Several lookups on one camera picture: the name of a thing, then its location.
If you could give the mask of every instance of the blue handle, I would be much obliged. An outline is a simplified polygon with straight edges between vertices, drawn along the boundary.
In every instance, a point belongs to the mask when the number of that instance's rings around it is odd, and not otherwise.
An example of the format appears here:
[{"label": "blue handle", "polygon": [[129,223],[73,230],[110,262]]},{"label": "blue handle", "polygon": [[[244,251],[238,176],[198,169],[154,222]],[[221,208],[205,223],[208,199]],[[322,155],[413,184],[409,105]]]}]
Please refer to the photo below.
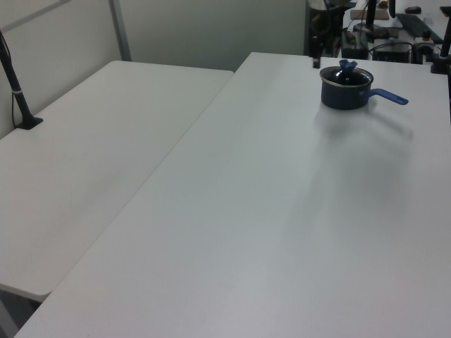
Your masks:
[{"label": "blue handle", "polygon": [[352,73],[354,68],[357,66],[356,61],[349,62],[346,59],[340,60],[338,63],[340,64],[342,74],[345,76],[348,76],[350,73]]},{"label": "blue handle", "polygon": [[387,92],[384,89],[371,89],[367,92],[364,92],[363,95],[365,97],[371,97],[373,95],[379,95],[381,97],[386,98],[387,100],[393,101],[396,104],[401,104],[401,105],[405,105],[409,103],[409,100],[405,99],[404,97],[398,96],[396,94]]}]

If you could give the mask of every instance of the computer mouse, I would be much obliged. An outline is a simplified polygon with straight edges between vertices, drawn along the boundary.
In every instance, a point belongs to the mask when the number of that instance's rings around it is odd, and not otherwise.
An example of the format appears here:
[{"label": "computer mouse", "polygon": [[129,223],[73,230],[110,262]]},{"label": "computer mouse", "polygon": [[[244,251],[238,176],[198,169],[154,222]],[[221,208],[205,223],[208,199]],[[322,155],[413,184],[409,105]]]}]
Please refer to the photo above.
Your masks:
[{"label": "computer mouse", "polygon": [[418,7],[418,6],[407,7],[405,9],[405,12],[407,14],[420,14],[421,13],[421,7]]}]

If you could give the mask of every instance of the black stand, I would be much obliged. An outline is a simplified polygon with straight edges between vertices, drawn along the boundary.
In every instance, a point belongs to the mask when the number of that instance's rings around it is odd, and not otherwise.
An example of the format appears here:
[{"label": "black stand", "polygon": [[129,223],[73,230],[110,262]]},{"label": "black stand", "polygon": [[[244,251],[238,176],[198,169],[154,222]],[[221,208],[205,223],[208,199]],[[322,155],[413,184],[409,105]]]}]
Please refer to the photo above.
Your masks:
[{"label": "black stand", "polygon": [[451,45],[451,20],[448,19],[446,26],[445,36],[443,37],[442,49],[440,54],[433,56],[433,64],[431,66],[431,73],[434,74],[447,74],[447,67],[449,64],[448,54],[450,52]]},{"label": "black stand", "polygon": [[368,10],[366,11],[365,23],[359,23],[355,25],[353,29],[355,32],[364,32],[366,34],[366,37],[372,42],[374,42],[374,40],[376,39],[388,39],[390,37],[387,28],[374,25],[376,6],[376,0],[368,0]]},{"label": "black stand", "polygon": [[14,97],[19,105],[20,112],[22,113],[22,123],[17,126],[20,129],[30,130],[42,122],[41,118],[34,117],[30,109],[28,108],[25,97],[23,96],[22,89],[20,88],[19,81],[14,72],[13,64],[11,62],[11,56],[8,53],[6,44],[2,33],[0,32],[0,61],[5,70],[11,89],[13,90]]}]

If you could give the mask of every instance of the keyboard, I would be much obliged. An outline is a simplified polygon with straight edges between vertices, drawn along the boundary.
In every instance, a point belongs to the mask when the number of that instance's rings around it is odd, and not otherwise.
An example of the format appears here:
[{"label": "keyboard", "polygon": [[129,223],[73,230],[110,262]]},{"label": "keyboard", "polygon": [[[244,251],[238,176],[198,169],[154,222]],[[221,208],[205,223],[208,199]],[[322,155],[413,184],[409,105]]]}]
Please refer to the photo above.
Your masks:
[{"label": "keyboard", "polygon": [[431,39],[434,44],[442,44],[443,39],[439,37],[434,31],[432,31],[426,23],[423,22],[418,16],[414,14],[398,13],[396,17],[401,21],[404,29],[413,37],[423,37],[425,30],[431,31]]}]

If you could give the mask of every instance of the black pole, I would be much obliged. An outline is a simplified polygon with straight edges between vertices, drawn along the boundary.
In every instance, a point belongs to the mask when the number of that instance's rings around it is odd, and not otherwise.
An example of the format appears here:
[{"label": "black pole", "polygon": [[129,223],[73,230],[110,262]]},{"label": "black pole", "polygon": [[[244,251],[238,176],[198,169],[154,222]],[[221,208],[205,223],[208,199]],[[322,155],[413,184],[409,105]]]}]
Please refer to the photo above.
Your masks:
[{"label": "black pole", "polygon": [[5,39],[0,31],[0,61],[5,70],[6,76],[9,81],[9,85],[13,91],[14,97],[16,98],[17,104],[19,105],[20,112],[22,113],[22,123],[17,126],[20,129],[30,130],[36,125],[42,122],[41,118],[34,117],[30,109],[28,108],[25,97],[22,93],[22,88],[20,88],[19,80],[17,79],[16,72],[14,71],[13,64],[11,62],[11,56],[6,48]]},{"label": "black pole", "polygon": [[431,66],[431,73],[447,74],[448,67],[448,53],[451,46],[451,18],[448,18],[445,36],[443,37],[442,49],[439,56],[434,56],[433,64]]},{"label": "black pole", "polygon": [[368,0],[368,9],[366,10],[365,25],[369,30],[373,29],[374,18],[376,17],[377,0]]}]

